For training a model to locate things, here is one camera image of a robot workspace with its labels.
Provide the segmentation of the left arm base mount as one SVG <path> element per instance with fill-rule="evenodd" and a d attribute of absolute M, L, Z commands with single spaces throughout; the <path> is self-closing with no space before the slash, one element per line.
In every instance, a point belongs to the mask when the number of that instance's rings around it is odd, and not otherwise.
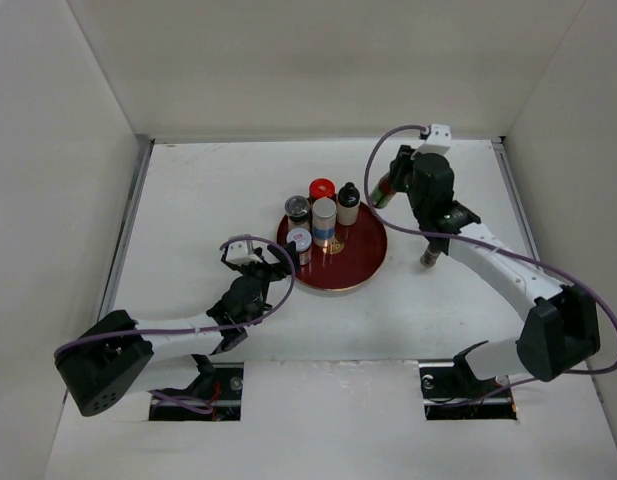
<path fill-rule="evenodd" d="M 243 363 L 212 363 L 190 355 L 194 377 L 184 387 L 159 390 L 152 395 L 149 421 L 236 422 L 241 419 Z"/>

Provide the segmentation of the white bottle black cap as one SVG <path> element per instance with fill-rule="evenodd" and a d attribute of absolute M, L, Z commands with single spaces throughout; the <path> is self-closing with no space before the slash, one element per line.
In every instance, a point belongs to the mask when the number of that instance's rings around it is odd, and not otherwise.
<path fill-rule="evenodd" d="M 358 217 L 360 192 L 353 182 L 347 182 L 337 194 L 337 222 L 352 226 Z"/>

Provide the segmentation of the silver lid blue label jar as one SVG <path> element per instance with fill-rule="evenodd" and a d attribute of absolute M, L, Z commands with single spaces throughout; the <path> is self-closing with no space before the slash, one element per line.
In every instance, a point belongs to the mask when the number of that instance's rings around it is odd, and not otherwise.
<path fill-rule="evenodd" d="M 336 216 L 337 207 L 332 199 L 319 198 L 312 204 L 312 238 L 317 246 L 324 247 L 333 240 Z"/>

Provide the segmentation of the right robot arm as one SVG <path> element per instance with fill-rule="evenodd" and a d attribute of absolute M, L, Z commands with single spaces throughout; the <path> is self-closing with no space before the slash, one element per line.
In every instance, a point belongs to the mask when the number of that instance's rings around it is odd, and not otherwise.
<path fill-rule="evenodd" d="M 480 217 L 454 198 L 454 172 L 432 152 L 400 146 L 389 185 L 405 193 L 425 233 L 426 257 L 441 254 L 465 265 L 499 293 L 524 325 L 518 337 L 474 344 L 453 358 L 452 384 L 471 396 L 500 375 L 529 374 L 549 382 L 600 349 L 596 303 L 583 288 L 566 285 L 523 261 Z"/>

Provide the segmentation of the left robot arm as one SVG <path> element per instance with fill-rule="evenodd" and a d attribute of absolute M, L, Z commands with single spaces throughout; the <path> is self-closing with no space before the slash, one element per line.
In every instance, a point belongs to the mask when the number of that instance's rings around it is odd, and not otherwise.
<path fill-rule="evenodd" d="M 297 244 L 237 236 L 222 247 L 222 263 L 236 272 L 229 289 L 206 312 L 183 319 L 146 321 L 114 310 L 54 353 L 57 371 L 84 417 L 99 415 L 125 395 L 146 391 L 158 405 L 211 417 L 221 385 L 211 357 L 242 343 L 250 327 L 277 311 L 267 301 L 272 283 L 298 273 Z"/>

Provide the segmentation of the white lid spice jar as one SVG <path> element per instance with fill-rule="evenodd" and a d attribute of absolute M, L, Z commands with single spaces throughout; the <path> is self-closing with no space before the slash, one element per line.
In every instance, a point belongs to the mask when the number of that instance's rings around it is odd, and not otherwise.
<path fill-rule="evenodd" d="M 305 228 L 294 228 L 287 233 L 288 243 L 293 242 L 299 259 L 299 265 L 307 265 L 312 258 L 312 235 Z"/>

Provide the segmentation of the red sauce bottle green label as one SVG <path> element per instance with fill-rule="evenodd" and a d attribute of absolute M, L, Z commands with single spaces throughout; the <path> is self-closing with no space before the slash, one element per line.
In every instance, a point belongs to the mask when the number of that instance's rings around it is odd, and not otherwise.
<path fill-rule="evenodd" d="M 370 203 L 376 209 L 385 208 L 393 197 L 400 192 L 399 176 L 397 174 L 387 172 L 384 174 L 370 194 Z"/>

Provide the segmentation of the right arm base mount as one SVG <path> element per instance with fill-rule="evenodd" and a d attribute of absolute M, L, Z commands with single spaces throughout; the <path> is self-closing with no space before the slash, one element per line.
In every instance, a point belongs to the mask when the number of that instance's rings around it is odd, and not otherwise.
<path fill-rule="evenodd" d="M 428 421 L 516 420 L 509 378 L 470 380 L 462 385 L 452 361 L 421 362 L 420 387 Z"/>

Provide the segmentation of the red lid sauce jar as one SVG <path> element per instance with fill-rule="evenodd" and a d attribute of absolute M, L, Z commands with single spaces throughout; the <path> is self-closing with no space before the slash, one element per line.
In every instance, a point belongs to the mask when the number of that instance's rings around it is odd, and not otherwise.
<path fill-rule="evenodd" d="M 336 196 L 336 186 L 327 178 L 314 179 L 309 185 L 309 199 L 311 203 L 314 203 L 322 198 L 328 198 L 335 201 Z"/>

